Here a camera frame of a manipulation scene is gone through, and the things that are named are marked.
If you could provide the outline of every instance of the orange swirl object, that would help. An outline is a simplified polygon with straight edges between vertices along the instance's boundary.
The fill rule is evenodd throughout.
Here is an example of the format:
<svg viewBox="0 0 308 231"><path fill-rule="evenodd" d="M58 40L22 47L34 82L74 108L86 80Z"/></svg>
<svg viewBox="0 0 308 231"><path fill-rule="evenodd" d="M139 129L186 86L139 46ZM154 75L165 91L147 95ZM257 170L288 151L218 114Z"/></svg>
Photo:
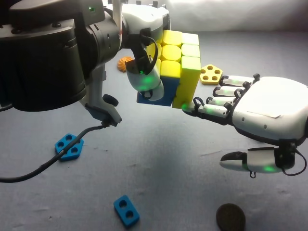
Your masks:
<svg viewBox="0 0 308 231"><path fill-rule="evenodd" d="M132 57L124 56L122 59L117 62L117 68L119 71L126 72L125 62L133 60Z"/></svg>

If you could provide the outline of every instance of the blue rectangular piece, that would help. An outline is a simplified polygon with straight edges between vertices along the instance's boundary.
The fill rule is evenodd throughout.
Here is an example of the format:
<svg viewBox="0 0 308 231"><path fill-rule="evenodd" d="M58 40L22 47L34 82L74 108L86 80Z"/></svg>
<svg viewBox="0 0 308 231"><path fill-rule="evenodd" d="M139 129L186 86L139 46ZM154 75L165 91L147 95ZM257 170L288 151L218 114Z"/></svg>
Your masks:
<svg viewBox="0 0 308 231"><path fill-rule="evenodd" d="M60 153L76 136L67 133L64 137L62 137L55 145L57 154ZM80 139L80 142L75 144L71 149L64 154L60 160L67 161L67 160L74 160L80 156L81 150L83 146L83 139Z"/></svg>
<svg viewBox="0 0 308 231"><path fill-rule="evenodd" d="M160 79L164 85L164 96L160 100L150 101L144 99L141 94L137 93L137 103L153 104L160 106L171 106L180 83L179 78L161 76Z"/></svg>
<svg viewBox="0 0 308 231"><path fill-rule="evenodd" d="M126 228L133 226L139 220L139 213L126 195L117 199L114 207Z"/></svg>

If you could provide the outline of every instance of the white wall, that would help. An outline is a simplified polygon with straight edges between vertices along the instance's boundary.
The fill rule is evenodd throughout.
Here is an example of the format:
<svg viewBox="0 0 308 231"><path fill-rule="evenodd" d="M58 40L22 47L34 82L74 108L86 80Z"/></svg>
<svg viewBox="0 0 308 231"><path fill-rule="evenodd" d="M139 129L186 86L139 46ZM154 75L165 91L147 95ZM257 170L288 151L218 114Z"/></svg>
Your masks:
<svg viewBox="0 0 308 231"><path fill-rule="evenodd" d="M308 0L159 0L158 4L167 5L172 30L308 31Z"/></svg>

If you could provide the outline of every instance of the blue toy with holes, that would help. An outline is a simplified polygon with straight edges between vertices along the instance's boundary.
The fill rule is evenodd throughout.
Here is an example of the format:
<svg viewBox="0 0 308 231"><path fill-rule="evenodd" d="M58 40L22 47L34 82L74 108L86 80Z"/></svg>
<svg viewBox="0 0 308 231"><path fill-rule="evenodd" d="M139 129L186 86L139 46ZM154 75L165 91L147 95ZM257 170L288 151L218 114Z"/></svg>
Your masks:
<svg viewBox="0 0 308 231"><path fill-rule="evenodd" d="M117 199L114 207L126 228L133 226L139 220L139 213L126 195Z"/></svg>
<svg viewBox="0 0 308 231"><path fill-rule="evenodd" d="M75 139L76 136L72 134L66 134L64 137L62 137L54 146L56 148L57 154L60 153L73 139ZM66 154L64 154L60 160L61 161L68 161L68 160L74 160L77 159L80 156L81 150L83 146L83 139L80 139L80 142L75 144L70 150L67 151Z"/></svg>

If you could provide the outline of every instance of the gray table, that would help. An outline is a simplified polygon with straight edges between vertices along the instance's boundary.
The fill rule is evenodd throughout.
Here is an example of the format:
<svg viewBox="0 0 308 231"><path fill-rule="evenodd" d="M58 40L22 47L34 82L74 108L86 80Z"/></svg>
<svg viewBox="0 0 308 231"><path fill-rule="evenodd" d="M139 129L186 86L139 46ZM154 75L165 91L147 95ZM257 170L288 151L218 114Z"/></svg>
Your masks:
<svg viewBox="0 0 308 231"><path fill-rule="evenodd" d="M202 65L225 75L281 76L308 85L307 33L206 33ZM140 213L137 231L216 231L216 210L239 205L248 231L308 230L308 171L297 177L235 172L219 166L227 152L267 146L169 107L136 103L136 91L108 63L104 93L115 96L123 121L84 138L78 160L56 163L37 177L0 184L1 231L123 231L113 201L126 194ZM198 84L206 99L213 86ZM0 113L0 175L18 176L49 160L65 134L98 123L79 103L41 113ZM308 142L299 150L306 154ZM303 162L296 157L292 172Z"/></svg>

